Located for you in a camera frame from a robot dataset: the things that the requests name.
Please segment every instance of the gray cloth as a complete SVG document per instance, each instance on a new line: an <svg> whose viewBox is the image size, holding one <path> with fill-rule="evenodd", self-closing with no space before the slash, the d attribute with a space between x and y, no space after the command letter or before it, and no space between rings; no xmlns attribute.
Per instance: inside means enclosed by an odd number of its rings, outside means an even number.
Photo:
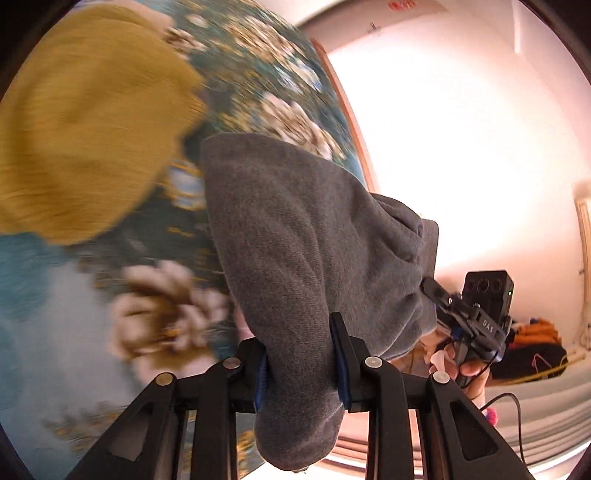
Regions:
<svg viewBox="0 0 591 480"><path fill-rule="evenodd" d="M372 354L409 351L436 327L419 285L437 235L425 249L423 221L408 207L262 135L209 138L201 168L230 290L267 348L258 449L280 469L306 467L331 451L343 418L329 313L341 312Z"/></svg>

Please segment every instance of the bed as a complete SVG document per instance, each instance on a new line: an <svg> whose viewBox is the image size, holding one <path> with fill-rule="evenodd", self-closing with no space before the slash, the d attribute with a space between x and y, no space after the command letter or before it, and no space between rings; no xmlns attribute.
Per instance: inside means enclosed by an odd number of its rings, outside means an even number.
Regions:
<svg viewBox="0 0 591 480"><path fill-rule="evenodd" d="M83 0L73 10L93 3ZM199 374L236 349L234 306L198 168L204 138L218 132L270 135L376 189L359 127L321 45L252 0L117 3L151 18L200 72L209 113L147 200L114 228L66 247L30 233L0 236L0 423L37 480L63 479L158 373ZM68 7L57 2L22 36L21 57ZM5 71L15 72L23 59L6 59ZM154 298L165 298L166 314L150 311L164 325L157 335L130 340L121 334L130 305L145 297L131 278L150 286ZM190 300L175 303L158 291L163 284L174 285L173 298ZM179 335L162 320L170 311L185 319L207 317L212 327L204 344L182 353L163 346L164 330ZM189 420L185 476L194 415ZM246 414L237 419L241 477L262 464L253 424Z"/></svg>

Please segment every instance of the white flower pattern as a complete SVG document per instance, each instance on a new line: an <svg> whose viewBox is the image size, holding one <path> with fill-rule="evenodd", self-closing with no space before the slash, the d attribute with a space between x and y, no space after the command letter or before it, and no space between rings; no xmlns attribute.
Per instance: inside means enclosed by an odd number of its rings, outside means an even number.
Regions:
<svg viewBox="0 0 591 480"><path fill-rule="evenodd" d="M209 26L208 21L205 20L201 15L187 15L186 18L197 27L207 28Z"/></svg>
<svg viewBox="0 0 591 480"><path fill-rule="evenodd" d="M261 123L266 133L327 160L332 160L333 155L344 157L330 134L310 120L298 103L288 105L267 92L261 101L261 108Z"/></svg>
<svg viewBox="0 0 591 480"><path fill-rule="evenodd" d="M177 160L168 167L164 190L173 204L184 210L203 210L205 182L200 170L187 160Z"/></svg>
<svg viewBox="0 0 591 480"><path fill-rule="evenodd" d="M268 22L274 22L283 28L287 28L289 30L295 30L295 27L292 24L290 24L283 17L277 15L276 13L273 13L270 10L265 10L265 9L261 8L259 10L259 15L261 17L263 17L265 20L267 20Z"/></svg>
<svg viewBox="0 0 591 480"><path fill-rule="evenodd" d="M109 351L130 362L143 384L162 372L199 375L216 363L206 332L228 315L226 295L193 288L192 272L173 261L126 267L123 275L131 293L111 304Z"/></svg>
<svg viewBox="0 0 591 480"><path fill-rule="evenodd" d="M237 45L263 61L287 64L287 59L296 52L294 44L257 18L231 17L225 28Z"/></svg>
<svg viewBox="0 0 591 480"><path fill-rule="evenodd" d="M189 54L196 50L207 50L206 45L195 40L194 36L180 28L169 27L164 36L164 41L174 48L177 55L184 60L188 60Z"/></svg>
<svg viewBox="0 0 591 480"><path fill-rule="evenodd" d="M301 93L301 89L298 84L291 78L290 74L283 70L281 67L275 67L277 71L279 82L285 87L295 93Z"/></svg>
<svg viewBox="0 0 591 480"><path fill-rule="evenodd" d="M296 59L295 62L291 62L290 68L314 90L318 92L322 91L322 82L318 74L310 66L306 65L302 59Z"/></svg>

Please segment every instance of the black cable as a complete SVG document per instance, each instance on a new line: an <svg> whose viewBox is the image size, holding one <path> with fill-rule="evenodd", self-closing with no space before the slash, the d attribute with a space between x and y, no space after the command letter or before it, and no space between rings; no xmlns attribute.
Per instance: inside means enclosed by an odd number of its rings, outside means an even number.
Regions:
<svg viewBox="0 0 591 480"><path fill-rule="evenodd" d="M521 454L521 461L526 465L525 456L523 455L523 437L521 435L521 404L519 403L519 398L517 398L517 396L515 394L510 393L510 392L502 393L501 395L497 395L490 402L488 402L486 405L484 405L484 407L482 407L480 409L480 411L486 410L494 402L496 402L497 400L500 400L504 397L512 398L513 401L515 402L515 405L517 406L517 428L518 428L518 432L519 432L519 453Z"/></svg>

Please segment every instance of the orange cloth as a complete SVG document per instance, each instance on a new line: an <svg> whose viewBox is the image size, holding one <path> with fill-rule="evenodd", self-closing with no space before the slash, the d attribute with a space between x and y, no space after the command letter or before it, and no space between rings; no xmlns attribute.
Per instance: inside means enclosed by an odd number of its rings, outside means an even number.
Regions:
<svg viewBox="0 0 591 480"><path fill-rule="evenodd" d="M521 325L517 330L515 339L511 343L513 347L524 345L535 345L538 343L553 343L562 345L562 338L552 322L544 319L538 319L537 323Z"/></svg>

